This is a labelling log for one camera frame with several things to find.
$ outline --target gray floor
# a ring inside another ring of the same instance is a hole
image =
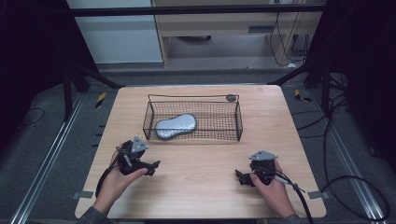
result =
[[[278,65],[271,56],[271,49],[263,36],[212,36],[206,42],[191,38],[175,38],[166,68],[141,67],[133,72],[104,72],[108,77],[127,86],[136,85],[187,85],[187,84],[264,84],[286,75],[292,68]],[[303,127],[320,118],[320,102],[316,102],[320,87],[306,91],[302,87],[304,75],[294,78],[282,86],[290,113],[296,127]],[[75,221],[74,210],[77,200],[74,192],[83,188],[90,169],[100,133],[106,124],[117,90],[111,90],[102,83],[90,79],[88,93],[76,93],[75,99],[82,97],[81,108],[76,120],[51,167],[48,178],[30,211],[29,222],[48,223]],[[295,98],[299,89],[302,96],[310,97],[311,103]],[[98,95],[105,91],[106,98],[101,108],[94,108]],[[0,161],[0,220],[6,223],[13,217],[26,192],[35,180],[35,175],[46,159],[56,134],[63,125],[64,105],[62,86],[56,86],[39,93],[32,102],[32,109],[26,115],[19,132],[8,146],[8,151]],[[333,90],[332,97],[340,94]],[[362,137],[347,106],[342,106],[333,114],[332,133],[326,145],[326,158],[330,179],[339,175],[350,175],[348,165],[352,165],[361,176],[374,183],[389,200],[392,212],[388,223],[396,223],[396,176],[381,157],[372,157],[369,146]],[[312,137],[324,132],[325,122],[299,131],[309,163],[319,187],[325,185],[323,168],[323,137]],[[350,161],[345,162],[346,149]],[[346,199],[348,206],[365,215],[362,198],[356,193],[359,184],[343,180],[332,186],[333,192]],[[373,195],[384,210],[382,201]],[[327,215],[316,218],[315,223],[371,223],[348,212],[334,197],[325,200]]]

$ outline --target small round object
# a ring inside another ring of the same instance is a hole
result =
[[[228,94],[228,95],[225,97],[225,99],[226,99],[228,102],[235,102],[235,101],[236,101],[236,96],[235,96],[235,95],[232,95],[232,94]]]

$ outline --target dark curtain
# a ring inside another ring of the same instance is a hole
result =
[[[72,17],[48,16],[49,9],[69,9],[63,0],[0,1],[0,152],[18,130],[35,95],[63,83],[62,71],[80,63],[98,73]],[[71,79],[85,91],[84,74]]]
[[[326,49],[331,72],[346,75],[346,96],[355,118],[377,155],[396,172],[396,1],[328,3],[344,8],[323,14],[310,54]],[[323,48],[329,37],[330,45]]]

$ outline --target black metal pole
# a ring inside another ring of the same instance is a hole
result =
[[[117,84],[115,82],[108,80],[107,78],[102,77],[100,74],[93,72],[92,70],[84,67],[81,64],[76,63],[75,66],[76,66],[77,70],[81,71],[82,73],[86,74],[87,76],[95,78],[96,80],[106,84],[108,87],[110,87],[112,89],[120,89],[122,87],[125,87],[124,85]]]
[[[64,82],[64,121],[67,121],[73,111],[72,88],[67,67],[62,71],[62,78]]]
[[[322,75],[322,109],[325,113],[330,112],[330,62],[328,58],[325,58],[323,64],[323,75]]]
[[[219,13],[260,13],[260,12],[315,12],[333,10],[326,4],[290,5],[234,5],[234,6],[194,6],[194,7],[118,7],[118,8],[72,8],[70,10],[48,10],[53,16],[98,17],[98,16],[142,16],[176,14],[219,14]]]

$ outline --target aluminum rail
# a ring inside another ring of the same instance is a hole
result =
[[[316,94],[315,91],[310,91],[311,95],[313,96],[314,103],[316,104],[320,115],[324,116],[323,111],[321,110],[320,107],[320,102],[319,102],[319,96]],[[347,152],[347,147],[344,145],[343,140],[340,136],[340,134],[337,132],[337,129],[335,128],[334,124],[332,125],[330,132],[329,132],[330,138],[332,139],[334,143],[334,148],[335,151],[338,154],[338,157],[341,160],[341,163],[343,163],[344,168],[346,169],[346,173],[348,175],[354,175],[360,178],[363,178],[361,171],[355,164],[355,162],[352,160],[352,157],[349,155]],[[381,218],[384,216],[381,208],[379,207],[378,202],[375,199],[374,194],[372,193],[371,189],[367,186],[366,183],[362,183],[357,180],[350,180],[351,184],[358,195],[361,205],[363,206],[364,211],[366,212],[367,216],[369,218]],[[380,222],[372,222],[372,223],[382,223],[382,224],[388,224],[388,222],[385,221],[380,221]]]
[[[79,94],[77,100],[75,101],[74,112],[71,114],[69,120],[65,121],[61,127],[61,130],[58,132],[55,140],[52,143],[52,146],[49,149],[49,152],[44,159],[40,169],[38,170],[35,179],[30,186],[29,190],[27,191],[23,201],[21,202],[20,206],[18,207],[17,211],[14,213],[13,217],[11,218],[10,223],[12,224],[23,224],[26,222],[27,218],[30,215],[30,212],[35,205],[35,201],[38,198],[41,190],[46,183],[47,177],[50,174],[53,164],[56,161],[56,158],[61,151],[62,146],[64,145],[64,141],[69,134],[71,127],[76,119],[78,111],[80,110],[81,103],[84,99],[84,94]]]

